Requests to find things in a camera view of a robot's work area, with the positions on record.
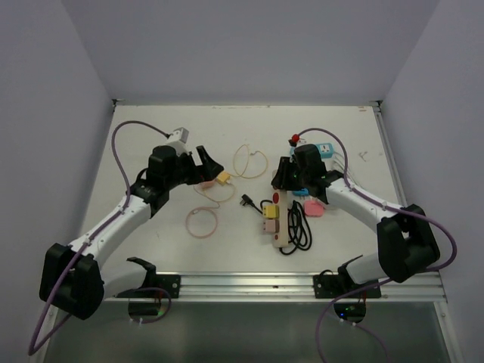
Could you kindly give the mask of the blue plug adapter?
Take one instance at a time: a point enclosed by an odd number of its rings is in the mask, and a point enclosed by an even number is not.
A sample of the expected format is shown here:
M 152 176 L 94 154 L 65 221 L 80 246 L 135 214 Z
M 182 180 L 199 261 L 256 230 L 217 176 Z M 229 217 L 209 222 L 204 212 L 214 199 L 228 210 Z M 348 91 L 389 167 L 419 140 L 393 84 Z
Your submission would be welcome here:
M 295 197 L 309 197 L 309 191 L 307 188 L 300 189 L 298 191 L 293 191 L 293 195 Z

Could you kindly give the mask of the pink charger plug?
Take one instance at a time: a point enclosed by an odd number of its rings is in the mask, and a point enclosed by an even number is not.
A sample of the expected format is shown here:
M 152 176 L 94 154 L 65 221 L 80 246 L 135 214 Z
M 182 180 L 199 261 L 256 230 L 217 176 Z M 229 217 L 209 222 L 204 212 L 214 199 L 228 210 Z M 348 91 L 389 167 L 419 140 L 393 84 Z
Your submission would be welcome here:
M 202 190 L 206 190 L 206 189 L 212 188 L 215 184 L 216 184 L 215 181 L 204 181 L 198 184 L 197 186 Z

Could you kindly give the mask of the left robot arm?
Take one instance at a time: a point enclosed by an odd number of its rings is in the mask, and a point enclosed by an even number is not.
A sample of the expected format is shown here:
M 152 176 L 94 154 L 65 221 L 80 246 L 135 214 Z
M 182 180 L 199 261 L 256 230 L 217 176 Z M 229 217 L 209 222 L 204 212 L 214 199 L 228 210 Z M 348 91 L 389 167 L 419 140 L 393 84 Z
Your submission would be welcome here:
M 123 273 L 113 278 L 102 268 L 122 242 L 168 202 L 172 189 L 212 181 L 223 171 L 204 147 L 196 150 L 200 164 L 190 152 L 179 153 L 166 145 L 155 147 L 147 168 L 139 172 L 108 216 L 69 244 L 52 245 L 45 254 L 40 299 L 85 320 L 108 297 L 129 290 L 143 297 L 152 295 L 159 286 L 154 264 L 130 257 Z

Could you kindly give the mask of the beige multicolour power strip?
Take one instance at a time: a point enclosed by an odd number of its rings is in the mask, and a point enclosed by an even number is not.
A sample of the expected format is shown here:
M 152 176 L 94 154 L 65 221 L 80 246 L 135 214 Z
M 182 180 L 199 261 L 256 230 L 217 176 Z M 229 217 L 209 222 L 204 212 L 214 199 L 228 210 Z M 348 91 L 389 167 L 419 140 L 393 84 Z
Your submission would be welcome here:
M 288 234 L 288 199 L 287 192 L 276 190 L 272 196 L 273 204 L 278 207 L 279 214 L 276 218 L 278 222 L 278 231 L 274 233 L 272 245 L 274 248 L 286 248 L 289 247 L 289 234 Z

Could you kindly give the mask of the pale pink multi-port adapter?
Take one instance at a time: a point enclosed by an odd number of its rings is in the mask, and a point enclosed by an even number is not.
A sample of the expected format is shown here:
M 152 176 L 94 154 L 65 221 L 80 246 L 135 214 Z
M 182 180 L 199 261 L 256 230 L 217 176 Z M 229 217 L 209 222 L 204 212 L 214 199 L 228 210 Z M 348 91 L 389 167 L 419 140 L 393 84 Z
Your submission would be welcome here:
M 262 232 L 265 234 L 277 234 L 280 231 L 278 219 L 265 219 L 262 223 Z

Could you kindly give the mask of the pink plug adapter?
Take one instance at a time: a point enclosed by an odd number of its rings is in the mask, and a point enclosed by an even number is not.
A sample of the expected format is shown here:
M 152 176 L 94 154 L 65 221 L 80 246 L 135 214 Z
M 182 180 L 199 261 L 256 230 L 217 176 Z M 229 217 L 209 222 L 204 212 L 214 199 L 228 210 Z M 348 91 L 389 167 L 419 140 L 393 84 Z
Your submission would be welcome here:
M 305 200 L 303 203 L 303 211 L 306 217 L 319 218 L 324 215 L 324 207 L 316 200 Z

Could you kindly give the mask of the yellow charger plug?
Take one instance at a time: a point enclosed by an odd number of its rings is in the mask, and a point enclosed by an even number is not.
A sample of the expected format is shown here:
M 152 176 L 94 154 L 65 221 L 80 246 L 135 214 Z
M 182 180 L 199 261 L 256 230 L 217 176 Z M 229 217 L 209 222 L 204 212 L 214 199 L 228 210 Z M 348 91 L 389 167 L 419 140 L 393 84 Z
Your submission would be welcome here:
M 224 185 L 229 185 L 231 184 L 231 179 L 232 179 L 232 175 L 228 172 L 221 172 L 217 175 L 216 177 L 216 182 L 221 185 L 221 186 L 224 186 Z

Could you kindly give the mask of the yellow multi-port adapter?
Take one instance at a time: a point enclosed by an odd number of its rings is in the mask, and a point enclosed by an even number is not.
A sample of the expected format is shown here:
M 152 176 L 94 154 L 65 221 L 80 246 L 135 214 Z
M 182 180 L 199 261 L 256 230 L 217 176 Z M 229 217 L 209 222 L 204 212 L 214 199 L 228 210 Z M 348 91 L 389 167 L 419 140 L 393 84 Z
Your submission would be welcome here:
M 262 216 L 265 219 L 278 219 L 280 217 L 279 206 L 276 204 L 264 205 L 262 207 Z

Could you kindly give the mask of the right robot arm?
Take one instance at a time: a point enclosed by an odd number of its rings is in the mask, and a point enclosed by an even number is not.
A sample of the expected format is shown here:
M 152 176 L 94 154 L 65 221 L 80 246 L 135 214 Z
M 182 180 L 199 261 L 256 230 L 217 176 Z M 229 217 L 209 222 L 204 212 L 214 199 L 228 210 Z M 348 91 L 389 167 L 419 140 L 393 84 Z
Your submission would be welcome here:
M 296 147 L 292 156 L 281 157 L 271 185 L 281 191 L 307 189 L 310 196 L 350 214 L 376 234 L 375 253 L 357 256 L 337 269 L 337 288 L 344 296 L 355 296 L 365 284 L 382 278 L 402 283 L 440 257 L 419 206 L 403 207 L 374 195 L 364 196 L 342 172 L 327 169 L 313 144 Z

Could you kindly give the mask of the teal power strip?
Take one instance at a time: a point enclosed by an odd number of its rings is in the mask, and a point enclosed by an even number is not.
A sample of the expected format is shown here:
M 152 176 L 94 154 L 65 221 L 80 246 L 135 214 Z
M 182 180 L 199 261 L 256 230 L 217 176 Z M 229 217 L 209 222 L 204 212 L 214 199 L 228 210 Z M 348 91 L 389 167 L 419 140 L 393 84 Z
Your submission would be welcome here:
M 294 159 L 294 154 L 302 155 L 305 152 L 306 156 L 312 159 L 330 159 L 334 155 L 334 147 L 331 143 L 317 143 L 317 144 L 301 144 L 290 147 L 289 156 Z

